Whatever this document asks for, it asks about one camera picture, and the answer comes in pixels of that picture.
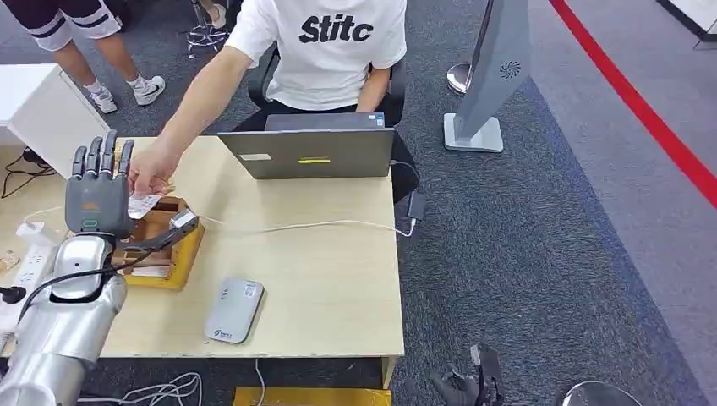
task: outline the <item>shorts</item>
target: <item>shorts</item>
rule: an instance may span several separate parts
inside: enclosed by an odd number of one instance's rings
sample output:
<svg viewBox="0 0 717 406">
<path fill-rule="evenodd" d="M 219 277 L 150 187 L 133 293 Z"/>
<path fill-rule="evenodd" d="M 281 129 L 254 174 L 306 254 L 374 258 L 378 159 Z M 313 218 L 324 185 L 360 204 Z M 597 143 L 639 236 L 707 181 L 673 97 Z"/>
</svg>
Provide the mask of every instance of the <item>shorts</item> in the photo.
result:
<svg viewBox="0 0 717 406">
<path fill-rule="evenodd" d="M 3 3 L 46 51 L 58 51 L 72 40 L 68 20 L 94 40 L 122 28 L 104 0 L 3 0 Z"/>
</svg>

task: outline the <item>wooden box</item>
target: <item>wooden box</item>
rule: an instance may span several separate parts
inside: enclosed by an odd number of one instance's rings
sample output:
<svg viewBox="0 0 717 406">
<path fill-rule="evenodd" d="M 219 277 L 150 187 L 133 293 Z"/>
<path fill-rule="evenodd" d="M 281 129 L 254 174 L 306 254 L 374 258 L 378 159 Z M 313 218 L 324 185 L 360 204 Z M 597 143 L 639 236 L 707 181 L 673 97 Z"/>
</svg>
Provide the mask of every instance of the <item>wooden box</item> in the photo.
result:
<svg viewBox="0 0 717 406">
<path fill-rule="evenodd" d="M 151 239 L 170 228 L 169 221 L 187 208 L 183 199 L 162 197 L 156 206 L 135 223 L 129 241 Z M 122 269 L 127 284 L 182 290 L 189 279 L 189 273 L 197 256 L 205 228 L 201 224 L 173 247 L 152 253 L 136 266 Z M 142 255 L 140 252 L 117 250 L 112 255 L 113 265 L 121 265 Z M 158 276 L 139 276 L 155 274 Z"/>
</svg>

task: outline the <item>red stripe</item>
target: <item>red stripe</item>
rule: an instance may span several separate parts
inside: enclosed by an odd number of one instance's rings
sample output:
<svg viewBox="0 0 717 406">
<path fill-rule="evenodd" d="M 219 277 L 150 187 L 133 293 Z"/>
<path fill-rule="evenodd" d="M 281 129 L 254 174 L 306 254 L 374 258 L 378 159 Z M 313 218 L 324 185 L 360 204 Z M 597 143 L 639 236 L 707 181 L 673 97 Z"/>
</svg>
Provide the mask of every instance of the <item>red stripe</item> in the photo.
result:
<svg viewBox="0 0 717 406">
<path fill-rule="evenodd" d="M 620 98 L 643 123 L 658 144 L 672 161 L 692 181 L 704 197 L 717 208 L 717 178 L 682 143 L 679 137 L 657 115 L 653 108 L 640 96 L 640 93 L 627 80 L 624 74 L 610 60 L 598 42 L 590 35 L 583 23 L 568 7 L 565 0 L 550 0 L 553 8 L 561 16 L 577 41 L 588 53 Z"/>
</svg>

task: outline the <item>white sneaker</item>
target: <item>white sneaker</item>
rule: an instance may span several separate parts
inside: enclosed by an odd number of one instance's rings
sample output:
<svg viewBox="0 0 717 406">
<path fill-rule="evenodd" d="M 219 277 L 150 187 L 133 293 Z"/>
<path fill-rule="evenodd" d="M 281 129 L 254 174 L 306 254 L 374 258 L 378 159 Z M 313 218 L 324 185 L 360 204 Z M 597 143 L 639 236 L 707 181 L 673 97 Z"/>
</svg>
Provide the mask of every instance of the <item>white sneaker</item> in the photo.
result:
<svg viewBox="0 0 717 406">
<path fill-rule="evenodd" d="M 216 13 L 219 14 L 219 16 L 216 19 L 211 19 L 211 24 L 214 25 L 214 28 L 219 30 L 224 28 L 224 25 L 227 25 L 227 9 L 221 4 L 215 4 L 214 7 L 216 8 Z"/>
<path fill-rule="evenodd" d="M 166 87 L 161 76 L 145 80 L 145 85 L 134 89 L 134 99 L 140 106 L 148 106 L 164 91 Z"/>
<path fill-rule="evenodd" d="M 117 104 L 114 103 L 114 97 L 112 97 L 112 93 L 110 93 L 106 87 L 102 86 L 102 90 L 99 93 L 90 93 L 90 97 L 105 114 L 117 111 Z"/>
</svg>

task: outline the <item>floor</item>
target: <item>floor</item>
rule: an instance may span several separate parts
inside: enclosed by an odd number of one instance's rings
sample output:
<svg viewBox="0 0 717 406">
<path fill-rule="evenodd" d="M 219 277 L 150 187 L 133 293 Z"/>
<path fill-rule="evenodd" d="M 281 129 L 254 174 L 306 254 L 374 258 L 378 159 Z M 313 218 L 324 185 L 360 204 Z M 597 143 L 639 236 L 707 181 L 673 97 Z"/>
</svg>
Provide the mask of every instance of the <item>floor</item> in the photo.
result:
<svg viewBox="0 0 717 406">
<path fill-rule="evenodd" d="M 582 379 L 613 382 L 646 405 L 717 404 L 709 367 L 717 360 L 715 210 L 621 104 L 548 2 L 529 2 L 534 71 L 497 113 L 505 151 L 442 148 L 442 114 L 460 102 L 445 73 L 468 59 L 473 34 L 466 33 L 476 31 L 479 12 L 465 10 L 481 3 L 414 0 L 408 7 L 410 81 L 399 129 L 430 205 L 418 235 L 399 244 L 407 354 L 391 384 L 395 404 L 441 404 L 429 373 L 448 362 L 470 370 L 468 347 L 478 341 L 501 353 L 508 404 L 553 404 Z M 91 44 L 79 44 L 121 104 L 107 117 L 111 126 L 152 135 L 210 55 L 187 58 L 183 32 L 192 14 L 184 2 L 133 5 L 141 18 L 126 42 L 145 74 L 169 82 L 156 105 L 134 106 Z M 570 5 L 717 170 L 710 115 L 717 53 L 693 52 L 694 37 L 652 0 Z M 641 18 L 653 24 L 634 24 Z M 51 60 L 0 6 L 0 63 Z M 243 85 L 212 129 L 229 129 L 253 111 Z M 252 367 L 248 360 L 106 359 L 86 388 L 117 396 L 197 370 L 205 404 L 226 405 L 233 386 L 258 383 Z M 376 387 L 380 379 L 371 359 L 265 360 L 262 368 L 274 386 Z"/>
<path fill-rule="evenodd" d="M 672 337 L 717 404 L 717 316 L 711 310 L 717 308 L 717 211 L 626 108 L 550 4 L 529 3 L 533 77 Z M 717 173 L 717 50 L 693 50 L 697 38 L 652 0 L 569 5 Z M 650 24 L 633 23 L 638 20 Z"/>
</svg>

